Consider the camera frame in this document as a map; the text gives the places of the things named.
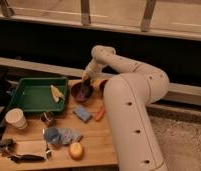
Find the green tray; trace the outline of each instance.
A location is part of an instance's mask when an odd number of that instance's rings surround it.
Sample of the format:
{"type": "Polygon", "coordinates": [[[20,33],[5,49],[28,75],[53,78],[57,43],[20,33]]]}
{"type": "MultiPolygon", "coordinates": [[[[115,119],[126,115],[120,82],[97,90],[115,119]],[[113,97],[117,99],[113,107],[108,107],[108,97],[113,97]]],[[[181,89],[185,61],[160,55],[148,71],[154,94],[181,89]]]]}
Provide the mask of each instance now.
{"type": "Polygon", "coordinates": [[[67,102],[67,78],[22,78],[7,107],[21,108],[25,114],[40,114],[51,111],[61,114],[67,102]],[[56,103],[52,97],[50,85],[56,86],[65,96],[56,103]]]}

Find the dark background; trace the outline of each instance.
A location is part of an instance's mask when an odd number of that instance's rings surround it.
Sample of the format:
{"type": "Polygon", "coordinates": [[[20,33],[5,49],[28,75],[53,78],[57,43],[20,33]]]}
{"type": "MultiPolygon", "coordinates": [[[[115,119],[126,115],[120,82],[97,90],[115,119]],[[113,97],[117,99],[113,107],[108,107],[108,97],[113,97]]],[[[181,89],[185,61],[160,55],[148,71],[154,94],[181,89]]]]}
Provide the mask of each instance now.
{"type": "Polygon", "coordinates": [[[171,82],[201,86],[199,41],[0,20],[1,57],[84,69],[97,44],[162,68],[171,82]]]}

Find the white cup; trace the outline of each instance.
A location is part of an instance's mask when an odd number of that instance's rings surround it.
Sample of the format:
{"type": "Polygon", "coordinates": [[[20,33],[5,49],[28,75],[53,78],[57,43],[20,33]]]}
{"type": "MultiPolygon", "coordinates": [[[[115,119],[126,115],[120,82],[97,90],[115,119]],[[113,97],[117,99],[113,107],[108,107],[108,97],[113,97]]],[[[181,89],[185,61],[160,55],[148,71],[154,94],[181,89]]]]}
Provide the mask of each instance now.
{"type": "Polygon", "coordinates": [[[18,129],[24,129],[27,126],[27,121],[24,113],[19,108],[9,110],[5,116],[5,120],[7,123],[13,125],[18,129]]]}

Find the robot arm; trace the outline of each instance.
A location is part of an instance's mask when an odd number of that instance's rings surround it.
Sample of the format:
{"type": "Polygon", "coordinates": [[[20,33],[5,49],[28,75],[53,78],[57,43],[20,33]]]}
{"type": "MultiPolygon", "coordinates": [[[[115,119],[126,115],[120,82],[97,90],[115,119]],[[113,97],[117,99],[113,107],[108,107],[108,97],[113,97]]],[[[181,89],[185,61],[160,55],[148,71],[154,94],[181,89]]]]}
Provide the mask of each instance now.
{"type": "Polygon", "coordinates": [[[104,103],[121,171],[166,171],[146,105],[168,91],[165,72],[146,63],[121,57],[111,47],[95,46],[84,78],[97,77],[107,65],[121,73],[104,89],[104,103]]]}

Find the orange object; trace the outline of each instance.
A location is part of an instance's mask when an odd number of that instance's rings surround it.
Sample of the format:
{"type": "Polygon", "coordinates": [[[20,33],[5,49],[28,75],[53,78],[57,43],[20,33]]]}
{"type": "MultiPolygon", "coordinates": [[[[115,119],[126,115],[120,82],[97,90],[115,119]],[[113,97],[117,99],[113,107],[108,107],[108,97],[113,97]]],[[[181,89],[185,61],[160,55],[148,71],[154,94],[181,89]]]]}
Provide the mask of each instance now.
{"type": "Polygon", "coordinates": [[[100,121],[103,118],[105,113],[106,113],[106,108],[103,105],[101,106],[100,110],[95,114],[94,116],[95,121],[100,121]]]}
{"type": "Polygon", "coordinates": [[[83,151],[83,146],[79,142],[74,142],[69,146],[69,155],[75,160],[82,158],[83,151]]]}

